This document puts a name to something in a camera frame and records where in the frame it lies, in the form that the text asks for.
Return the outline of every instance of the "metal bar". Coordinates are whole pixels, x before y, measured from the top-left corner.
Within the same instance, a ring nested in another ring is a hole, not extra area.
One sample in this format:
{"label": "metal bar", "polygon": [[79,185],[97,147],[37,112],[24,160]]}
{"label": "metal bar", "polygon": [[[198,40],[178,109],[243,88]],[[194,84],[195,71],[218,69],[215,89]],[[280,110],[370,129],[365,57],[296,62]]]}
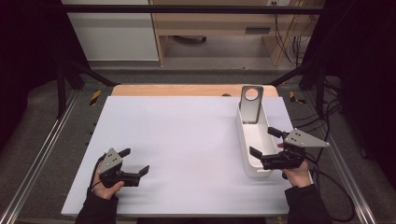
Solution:
{"label": "metal bar", "polygon": [[216,14],[300,14],[321,15],[339,9],[325,7],[248,6],[145,6],[145,5],[46,5],[38,9],[84,13],[216,13]]}
{"label": "metal bar", "polygon": [[[313,93],[310,94],[304,92],[305,99],[307,100],[311,110],[315,113],[314,104],[314,96]],[[320,130],[323,136],[326,134],[326,125],[320,127]],[[332,162],[334,163],[335,169],[337,173],[340,175],[341,181],[343,181],[344,187],[352,198],[353,203],[356,206],[356,214],[358,215],[361,223],[363,224],[375,224],[374,215],[364,199],[363,194],[361,193],[361,189],[358,186],[358,183],[353,177],[353,174],[350,172],[349,167],[341,156],[340,150],[338,149],[334,139],[332,138],[332,134],[329,133],[328,142],[331,147],[329,148],[330,155],[332,157]]]}
{"label": "metal bar", "polygon": [[61,118],[56,119],[46,141],[44,142],[37,156],[35,157],[35,161],[33,162],[28,173],[26,174],[26,177],[23,179],[20,187],[18,188],[17,193],[14,195],[11,203],[8,205],[6,211],[1,216],[0,223],[13,224],[17,219],[19,212],[21,211],[24,203],[26,202],[26,199],[29,196],[33,185],[35,184],[35,181],[37,180],[42,168],[44,167],[44,164],[46,163],[46,160],[50,152],[52,151],[52,148],[55,145],[56,140],[58,139],[58,136],[61,133],[61,130],[70,115],[70,112],[73,109],[77,97],[78,91],[72,91],[72,94],[68,99],[67,108],[64,111],[64,115]]}
{"label": "metal bar", "polygon": [[78,70],[79,72],[83,72],[83,73],[85,73],[86,75],[88,75],[88,76],[90,76],[90,77],[93,77],[94,79],[96,79],[96,80],[102,82],[103,84],[107,85],[108,87],[114,87],[114,86],[120,85],[120,83],[112,82],[112,81],[108,80],[107,78],[102,77],[102,76],[100,76],[99,74],[93,72],[93,71],[91,70],[91,68],[84,67],[83,65],[81,65],[81,64],[79,64],[79,63],[76,63],[76,62],[74,62],[74,61],[69,61],[68,63],[69,63],[73,68],[75,68],[76,70]]}
{"label": "metal bar", "polygon": [[59,64],[56,71],[57,85],[58,85],[58,116],[57,119],[62,117],[62,114],[66,110],[66,92],[64,85],[64,67],[63,63]]}
{"label": "metal bar", "polygon": [[280,84],[282,84],[283,82],[291,79],[292,77],[302,75],[307,70],[312,69],[312,67],[313,67],[313,64],[311,62],[304,63],[300,67],[297,67],[294,70],[288,72],[286,75],[284,75],[270,83],[263,84],[263,85],[271,85],[271,86],[277,87]]}

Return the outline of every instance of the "desk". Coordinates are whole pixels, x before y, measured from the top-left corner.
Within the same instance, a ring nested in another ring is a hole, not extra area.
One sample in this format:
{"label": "desk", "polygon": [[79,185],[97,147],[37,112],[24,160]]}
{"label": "desk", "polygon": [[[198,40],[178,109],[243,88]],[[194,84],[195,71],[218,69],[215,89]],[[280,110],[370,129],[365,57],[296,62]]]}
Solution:
{"label": "desk", "polygon": [[[269,0],[149,0],[151,5],[184,5],[184,6],[270,6]],[[290,0],[284,1],[280,7],[310,7],[323,6],[323,0]],[[316,19],[307,15],[279,15],[275,23],[274,15],[259,14],[182,14],[182,13],[153,13],[154,33],[157,42],[160,64],[163,65],[166,42],[169,35],[255,35],[262,36],[262,40],[270,54],[274,66],[280,64],[284,51],[278,45],[280,39],[283,48],[287,48],[291,36],[311,36],[315,29]],[[259,28],[256,32],[249,32],[249,28]]]}
{"label": "desk", "polygon": [[[240,93],[237,97],[207,96],[209,91],[212,92],[209,95],[231,92],[234,96],[240,87],[116,87],[106,100],[62,214],[78,214],[93,166],[110,147],[117,151],[132,149],[131,155],[123,160],[121,170],[124,172],[135,173],[150,165],[138,188],[123,188],[118,193],[119,215],[263,217],[287,214],[284,190],[290,184],[281,177],[280,171],[262,179],[252,179],[245,174],[236,130]],[[144,96],[136,96],[142,89],[146,89],[141,91]],[[187,95],[193,91],[198,96],[169,96],[171,92],[181,94],[183,89]],[[266,96],[276,96],[275,88],[264,86],[264,89]],[[165,96],[155,96],[161,92]],[[263,105],[270,125],[291,130],[281,98],[266,97]]]}

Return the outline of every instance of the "aluminum rail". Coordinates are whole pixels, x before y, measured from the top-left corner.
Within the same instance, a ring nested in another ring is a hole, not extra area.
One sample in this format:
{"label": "aluminum rail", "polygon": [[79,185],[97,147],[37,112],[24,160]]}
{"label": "aluminum rail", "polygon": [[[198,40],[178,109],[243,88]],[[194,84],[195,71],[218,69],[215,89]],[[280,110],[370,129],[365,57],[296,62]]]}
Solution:
{"label": "aluminum rail", "polygon": [[[311,110],[315,113],[316,109],[314,107],[314,96],[313,93],[307,92],[304,93],[305,99],[307,100]],[[323,125],[320,130],[321,133],[326,135],[325,130],[326,125]],[[340,175],[341,181],[346,188],[346,191],[349,193],[350,197],[352,198],[353,203],[356,207],[356,214],[358,215],[361,223],[363,224],[375,224],[375,217],[367,204],[366,200],[364,199],[363,194],[361,193],[361,189],[359,188],[358,183],[353,177],[353,174],[350,172],[347,163],[344,161],[343,157],[341,156],[340,150],[338,149],[337,145],[335,144],[332,135],[329,133],[328,142],[330,143],[331,147],[329,149],[330,155],[332,157],[332,162],[334,163],[335,169],[337,173]]]}
{"label": "aluminum rail", "polygon": [[78,98],[78,91],[72,91],[68,102],[67,108],[64,111],[64,115],[59,119],[56,119],[54,125],[52,126],[52,130],[50,131],[46,141],[44,142],[43,146],[41,147],[40,151],[38,152],[37,156],[35,157],[35,161],[33,162],[32,166],[30,167],[29,172],[26,174],[26,177],[23,179],[20,187],[18,188],[17,193],[15,193],[14,198],[12,199],[11,203],[8,205],[6,211],[0,218],[1,224],[13,224],[18,214],[20,213],[24,203],[26,202],[27,197],[30,194],[30,191],[35,184],[44,164],[50,152],[52,151],[56,140],[61,133],[64,124],[66,123],[73,106]]}
{"label": "aluminum rail", "polygon": [[170,6],[170,5],[43,5],[40,10],[72,13],[216,13],[216,14],[299,14],[334,13],[325,7]]}

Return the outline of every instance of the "white cabinet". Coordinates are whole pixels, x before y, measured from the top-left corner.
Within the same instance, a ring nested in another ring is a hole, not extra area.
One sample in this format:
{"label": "white cabinet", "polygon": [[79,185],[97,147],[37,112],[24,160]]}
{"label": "white cabinet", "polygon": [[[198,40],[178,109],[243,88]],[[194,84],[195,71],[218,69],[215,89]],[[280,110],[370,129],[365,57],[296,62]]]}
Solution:
{"label": "white cabinet", "polygon": [[[148,5],[147,0],[63,0],[64,4]],[[89,62],[158,61],[149,13],[68,13]]]}

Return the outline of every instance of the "wrist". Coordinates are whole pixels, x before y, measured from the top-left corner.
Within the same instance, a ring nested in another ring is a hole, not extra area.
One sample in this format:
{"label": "wrist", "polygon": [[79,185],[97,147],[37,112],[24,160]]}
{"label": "wrist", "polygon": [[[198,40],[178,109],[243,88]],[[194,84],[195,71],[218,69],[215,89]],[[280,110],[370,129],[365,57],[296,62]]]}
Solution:
{"label": "wrist", "polygon": [[298,180],[291,180],[290,183],[293,187],[304,188],[311,185],[311,180],[309,178],[304,178]]}

